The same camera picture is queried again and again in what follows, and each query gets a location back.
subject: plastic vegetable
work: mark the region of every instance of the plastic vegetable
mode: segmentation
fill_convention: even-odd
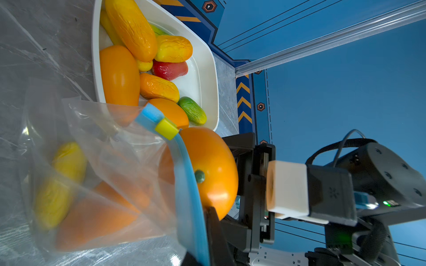
[[[179,101],[179,90],[173,82],[148,73],[142,73],[140,80],[141,95],[143,97],[147,99],[169,99],[175,103]]]
[[[164,31],[160,30],[159,28],[157,28],[156,26],[154,26],[153,24],[150,23],[151,28],[153,29],[155,36],[160,36],[160,35],[167,35],[167,33],[165,33]]]
[[[56,248],[61,251],[79,249],[87,242],[115,233],[133,223],[140,211],[107,183],[101,182],[92,190],[97,197],[87,196],[79,201],[60,224],[56,237]],[[138,206],[150,204],[152,191],[148,194],[135,190],[133,198]]]
[[[204,110],[191,98],[182,97],[178,101],[178,105],[185,111],[189,121],[201,126],[207,121],[207,116]]]
[[[136,59],[150,62],[157,53],[157,40],[134,0],[105,0],[105,9],[120,39]]]
[[[141,62],[139,60],[136,60],[136,63],[138,65],[138,69],[140,72],[147,72],[153,68],[153,62]]]
[[[55,228],[68,213],[74,189],[67,181],[81,184],[86,173],[87,160],[76,142],[59,147],[52,161],[55,173],[46,178],[35,199],[34,212],[44,230]]]
[[[192,44],[182,36],[160,35],[157,37],[157,43],[155,60],[158,62],[180,63],[192,56]]]
[[[107,103],[138,106],[139,70],[130,51],[114,45],[99,53],[102,84]]]
[[[219,219],[224,218],[234,204],[238,189],[238,172],[231,151],[219,135],[207,128],[190,127],[179,134],[191,159],[202,205],[215,207]],[[166,148],[158,176],[168,184],[175,183],[172,165],[170,151]],[[166,202],[174,202],[174,195],[160,189]]]
[[[114,26],[112,25],[111,21],[109,20],[108,14],[107,14],[105,9],[101,10],[100,21],[101,21],[102,27],[104,27],[104,29],[107,31],[108,36],[111,39],[112,43],[114,45],[125,46],[123,41],[120,39],[120,36],[115,31]]]
[[[177,77],[188,74],[188,65],[186,62],[165,63],[154,60],[153,74],[165,80],[174,80]]]
[[[161,98],[151,99],[148,102],[157,107],[178,129],[189,126],[188,116],[175,102]]]

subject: red pepper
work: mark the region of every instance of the red pepper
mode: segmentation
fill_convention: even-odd
[[[188,65],[186,62],[166,63],[154,60],[153,63],[153,68],[151,69],[153,74],[165,80],[174,80],[177,77],[188,74]]]

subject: gray marble surface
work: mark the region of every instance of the gray marble surface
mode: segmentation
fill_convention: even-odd
[[[28,82],[51,80],[95,100],[93,0],[0,0],[0,265],[173,265],[185,250],[170,237],[43,256],[24,214],[16,147]],[[216,58],[221,136],[238,133],[235,72]]]

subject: white bowl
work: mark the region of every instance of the white bowl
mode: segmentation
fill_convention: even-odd
[[[191,29],[152,0],[135,0],[149,23],[170,35],[183,36],[193,46],[193,55],[187,60],[188,74],[172,82],[179,89],[180,96],[188,96],[200,105],[207,116],[204,127],[216,130],[219,123],[219,89],[213,54],[208,45]],[[112,45],[108,34],[100,26],[102,0],[95,0],[92,22],[92,60],[96,98],[105,102],[102,86],[99,51]]]

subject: plastic bag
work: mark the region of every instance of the plastic bag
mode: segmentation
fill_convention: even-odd
[[[32,81],[20,177],[41,249],[68,252],[177,233],[188,251],[209,264],[201,202],[183,141],[155,134],[147,114],[147,108],[82,101],[48,82]],[[158,176],[166,144],[175,185]],[[176,198],[167,197],[172,192]]]

